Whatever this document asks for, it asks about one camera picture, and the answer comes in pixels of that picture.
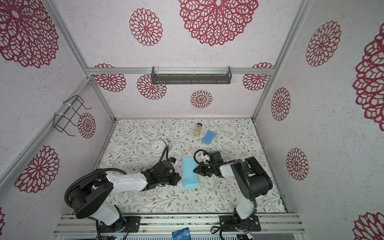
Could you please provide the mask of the light blue paper sheet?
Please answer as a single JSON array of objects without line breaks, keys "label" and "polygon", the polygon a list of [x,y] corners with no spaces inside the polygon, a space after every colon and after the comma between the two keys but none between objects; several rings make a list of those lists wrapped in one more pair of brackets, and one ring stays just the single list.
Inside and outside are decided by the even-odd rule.
[{"label": "light blue paper sheet", "polygon": [[182,160],[182,183],[184,189],[197,189],[199,187],[199,176],[194,173],[198,167],[193,157],[184,157]]}]

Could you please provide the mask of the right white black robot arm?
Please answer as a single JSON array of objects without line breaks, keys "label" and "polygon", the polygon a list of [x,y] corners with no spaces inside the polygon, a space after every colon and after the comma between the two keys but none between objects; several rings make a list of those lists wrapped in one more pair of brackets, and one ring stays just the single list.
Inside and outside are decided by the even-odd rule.
[{"label": "right white black robot arm", "polygon": [[193,170],[197,175],[235,178],[243,195],[234,209],[235,223],[252,219],[257,212],[257,198],[267,195],[273,188],[271,178],[255,157],[224,161],[219,151],[200,149],[194,152],[193,159],[198,164]]}]

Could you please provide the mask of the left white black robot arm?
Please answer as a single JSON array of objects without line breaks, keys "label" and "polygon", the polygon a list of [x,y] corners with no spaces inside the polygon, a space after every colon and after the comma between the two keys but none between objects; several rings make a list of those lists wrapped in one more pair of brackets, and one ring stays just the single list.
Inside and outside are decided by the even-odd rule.
[{"label": "left white black robot arm", "polygon": [[78,219],[90,218],[118,232],[127,225],[120,209],[108,203],[111,194],[129,191],[148,191],[156,187],[176,186],[182,179],[172,162],[160,161],[147,170],[126,174],[116,168],[97,169],[72,183],[66,190],[65,203]]}]

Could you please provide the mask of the white alarm clock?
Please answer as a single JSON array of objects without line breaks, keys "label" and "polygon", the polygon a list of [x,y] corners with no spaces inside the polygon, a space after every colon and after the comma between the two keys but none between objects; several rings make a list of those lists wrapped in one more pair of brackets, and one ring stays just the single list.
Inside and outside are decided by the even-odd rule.
[{"label": "white alarm clock", "polygon": [[168,140],[155,140],[151,143],[150,150],[151,150],[151,155],[153,157],[160,157],[166,146],[169,147],[169,150],[172,148],[172,143]]}]

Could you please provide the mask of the blue green sponge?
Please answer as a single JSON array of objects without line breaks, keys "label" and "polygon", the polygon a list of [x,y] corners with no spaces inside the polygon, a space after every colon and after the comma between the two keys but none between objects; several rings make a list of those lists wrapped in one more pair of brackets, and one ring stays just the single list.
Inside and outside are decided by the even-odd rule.
[{"label": "blue green sponge", "polygon": [[213,131],[208,131],[206,135],[202,138],[202,142],[206,145],[209,145],[214,138],[217,136],[217,134]]}]

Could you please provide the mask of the small yellow liquid jar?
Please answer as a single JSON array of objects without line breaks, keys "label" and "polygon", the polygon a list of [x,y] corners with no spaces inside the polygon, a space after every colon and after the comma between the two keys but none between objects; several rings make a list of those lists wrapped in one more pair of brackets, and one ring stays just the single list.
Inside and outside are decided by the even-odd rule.
[{"label": "small yellow liquid jar", "polygon": [[201,133],[203,125],[201,123],[197,123],[194,129],[194,136],[198,137]]}]

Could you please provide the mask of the blue card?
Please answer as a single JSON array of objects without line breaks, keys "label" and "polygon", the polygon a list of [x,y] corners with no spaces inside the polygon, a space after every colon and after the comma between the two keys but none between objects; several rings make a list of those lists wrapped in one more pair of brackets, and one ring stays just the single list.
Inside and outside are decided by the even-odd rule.
[{"label": "blue card", "polygon": [[172,232],[172,240],[191,240],[191,233],[189,228],[183,228]]}]

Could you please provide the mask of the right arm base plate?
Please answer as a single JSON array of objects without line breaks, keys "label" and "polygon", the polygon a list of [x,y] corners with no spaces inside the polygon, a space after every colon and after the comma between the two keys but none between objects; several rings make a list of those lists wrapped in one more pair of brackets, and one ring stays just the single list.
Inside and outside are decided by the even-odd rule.
[{"label": "right arm base plate", "polygon": [[219,216],[220,227],[230,226],[225,228],[223,232],[260,232],[261,225],[257,216],[252,216],[246,220],[235,219],[234,216]]}]

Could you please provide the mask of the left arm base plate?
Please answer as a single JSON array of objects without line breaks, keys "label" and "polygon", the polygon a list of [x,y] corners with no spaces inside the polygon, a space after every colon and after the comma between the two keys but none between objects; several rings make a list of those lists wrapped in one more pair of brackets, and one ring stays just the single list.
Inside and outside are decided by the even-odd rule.
[{"label": "left arm base plate", "polygon": [[137,233],[140,223],[140,216],[123,216],[110,226],[99,222],[97,229],[99,233]]}]

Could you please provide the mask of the black wall shelf rack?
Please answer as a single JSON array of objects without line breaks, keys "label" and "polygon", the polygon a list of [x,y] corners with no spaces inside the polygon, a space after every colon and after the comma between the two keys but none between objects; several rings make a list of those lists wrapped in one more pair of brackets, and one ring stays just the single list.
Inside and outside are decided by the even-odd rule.
[{"label": "black wall shelf rack", "polygon": [[150,74],[154,85],[228,85],[232,80],[230,67],[223,70],[159,70],[153,67]]}]

